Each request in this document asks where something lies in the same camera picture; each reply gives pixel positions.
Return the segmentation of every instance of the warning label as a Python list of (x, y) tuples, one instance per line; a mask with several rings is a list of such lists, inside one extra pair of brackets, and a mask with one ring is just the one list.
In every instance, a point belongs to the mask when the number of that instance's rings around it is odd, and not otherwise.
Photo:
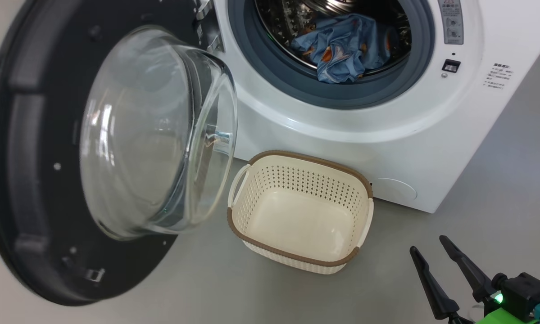
[(490, 71), (486, 74), (486, 79), (482, 83), (482, 86), (487, 86), (488, 88), (504, 90), (504, 87), (508, 85), (514, 71), (509, 65), (494, 63), (490, 68)]
[(464, 43), (464, 20), (460, 0), (438, 0), (442, 27), (444, 27), (444, 43), (462, 45)]

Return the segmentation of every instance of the stainless steel drum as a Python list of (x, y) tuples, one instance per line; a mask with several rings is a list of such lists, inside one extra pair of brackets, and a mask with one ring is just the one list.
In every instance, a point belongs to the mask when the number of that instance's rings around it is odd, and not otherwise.
[(291, 41), (300, 33), (315, 28), (313, 23), (320, 17), (360, 13), (377, 22), (391, 25), (399, 34), (399, 45), (393, 48), (389, 62), (363, 76), (382, 72), (408, 57), (412, 47), (412, 33), (408, 17), (398, 0), (255, 0), (258, 14), (268, 35), (284, 53), (307, 68), (317, 66), (301, 53), (290, 48)]

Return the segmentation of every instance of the door hinge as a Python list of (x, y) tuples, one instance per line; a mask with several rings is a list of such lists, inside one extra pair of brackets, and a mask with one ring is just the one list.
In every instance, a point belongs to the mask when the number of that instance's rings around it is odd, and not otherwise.
[(224, 43), (218, 24), (214, 0), (198, 0), (195, 9), (195, 30), (200, 40), (200, 48), (215, 53), (224, 51)]

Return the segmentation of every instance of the white washing machine body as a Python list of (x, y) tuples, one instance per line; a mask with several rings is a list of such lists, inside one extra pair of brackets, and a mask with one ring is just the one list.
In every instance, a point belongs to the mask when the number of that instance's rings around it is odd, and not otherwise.
[[(434, 52), (416, 84), (381, 105), (341, 111), (294, 99), (260, 76), (237, 45), (228, 0), (216, 0), (219, 55), (239, 98), (237, 158), (278, 149), (340, 162), (364, 174), (375, 197), (436, 211), (540, 54), (540, 0), (464, 1), (463, 45), (445, 44), (440, 6), (449, 2), (428, 1)], [(458, 72), (442, 70), (446, 59), (461, 62)]]

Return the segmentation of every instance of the laundry basket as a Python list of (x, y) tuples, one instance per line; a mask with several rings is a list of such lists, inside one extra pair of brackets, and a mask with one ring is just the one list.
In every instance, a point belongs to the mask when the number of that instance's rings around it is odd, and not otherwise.
[(340, 271), (356, 256), (372, 213), (372, 187), (363, 175), (282, 151), (252, 158), (228, 197), (229, 226), (250, 250), (323, 275)]

